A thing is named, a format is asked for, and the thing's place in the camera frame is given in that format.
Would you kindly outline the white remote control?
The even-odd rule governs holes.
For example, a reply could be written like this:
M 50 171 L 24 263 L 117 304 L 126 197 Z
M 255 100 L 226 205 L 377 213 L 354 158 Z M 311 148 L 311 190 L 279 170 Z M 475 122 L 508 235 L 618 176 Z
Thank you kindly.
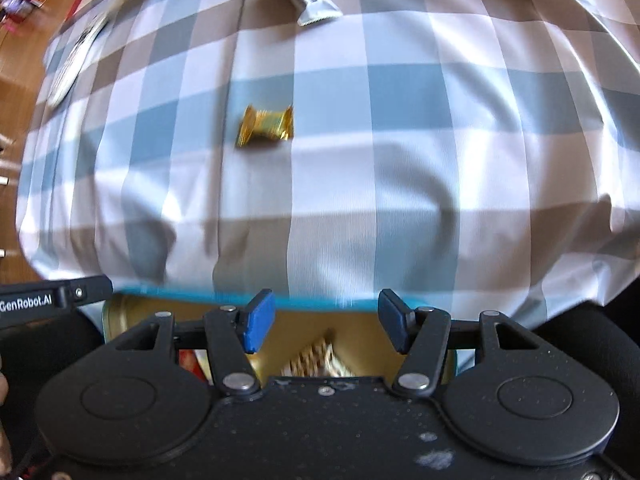
M 67 93 L 70 92 L 96 37 L 99 36 L 109 20 L 110 14 L 107 12 L 97 15 L 78 37 L 72 50 L 55 74 L 47 97 L 47 107 L 59 106 Z

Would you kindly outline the brown heart pattern packet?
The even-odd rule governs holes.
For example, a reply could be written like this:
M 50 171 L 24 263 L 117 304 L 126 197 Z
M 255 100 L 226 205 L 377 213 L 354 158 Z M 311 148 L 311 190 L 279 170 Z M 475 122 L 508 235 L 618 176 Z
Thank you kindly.
M 335 350 L 335 330 L 326 330 L 306 344 L 280 369 L 285 377 L 355 377 L 356 374 Z

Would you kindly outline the white sesame crisp packet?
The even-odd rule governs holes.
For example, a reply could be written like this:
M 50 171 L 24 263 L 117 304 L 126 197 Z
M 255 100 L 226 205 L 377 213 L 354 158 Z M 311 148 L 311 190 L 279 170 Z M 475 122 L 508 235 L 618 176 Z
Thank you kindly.
M 343 15 L 341 9 L 332 0 L 290 0 L 299 10 L 297 25 L 310 26 L 325 20 L 334 20 Z

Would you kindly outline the black trouser leg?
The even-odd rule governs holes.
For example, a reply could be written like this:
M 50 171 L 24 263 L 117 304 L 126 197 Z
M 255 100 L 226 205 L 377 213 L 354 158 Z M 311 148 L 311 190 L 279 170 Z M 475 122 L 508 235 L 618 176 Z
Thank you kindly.
M 552 346 L 595 372 L 620 400 L 620 419 L 606 455 L 639 475 L 639 345 L 601 307 L 581 304 L 534 329 Z

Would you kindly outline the checkered blue grey tablecloth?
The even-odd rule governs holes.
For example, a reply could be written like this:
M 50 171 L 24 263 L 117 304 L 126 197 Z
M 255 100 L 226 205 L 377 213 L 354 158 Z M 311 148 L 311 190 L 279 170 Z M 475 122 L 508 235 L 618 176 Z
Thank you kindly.
M 639 273 L 639 0 L 94 0 L 38 102 L 16 228 L 45 278 L 104 273 L 333 307 L 383 288 L 535 325 Z M 246 108 L 294 138 L 235 144 Z

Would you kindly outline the red white snack packet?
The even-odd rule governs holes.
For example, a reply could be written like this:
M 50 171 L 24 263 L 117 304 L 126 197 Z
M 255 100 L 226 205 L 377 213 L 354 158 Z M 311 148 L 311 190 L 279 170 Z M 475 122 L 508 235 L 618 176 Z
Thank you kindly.
M 208 378 L 202 369 L 200 362 L 193 350 L 179 350 L 178 363 L 181 368 L 190 372 L 202 382 L 208 382 Z

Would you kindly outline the gold candy wrapper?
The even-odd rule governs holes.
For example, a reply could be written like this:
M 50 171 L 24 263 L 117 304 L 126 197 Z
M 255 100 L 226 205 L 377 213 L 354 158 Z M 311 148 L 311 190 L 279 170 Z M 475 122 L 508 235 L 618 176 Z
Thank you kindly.
M 255 140 L 272 142 L 291 141 L 294 138 L 293 107 L 285 110 L 258 110 L 249 105 L 242 117 L 235 144 L 244 148 Z

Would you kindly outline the gold metal tin tray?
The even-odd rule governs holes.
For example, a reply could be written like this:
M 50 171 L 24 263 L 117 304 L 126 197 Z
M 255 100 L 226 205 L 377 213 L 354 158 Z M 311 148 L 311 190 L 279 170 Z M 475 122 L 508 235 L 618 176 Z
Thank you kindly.
M 145 287 L 116 292 L 102 309 L 104 337 L 111 340 L 150 315 L 171 312 L 178 322 L 201 318 L 213 307 L 242 306 L 250 296 L 214 295 Z M 276 299 L 276 318 L 262 348 L 248 357 L 262 382 L 281 375 L 285 365 L 322 336 L 332 342 L 334 356 L 356 376 L 382 376 L 391 382 L 404 357 L 397 353 L 374 309 L 337 310 L 330 304 L 306 306 Z

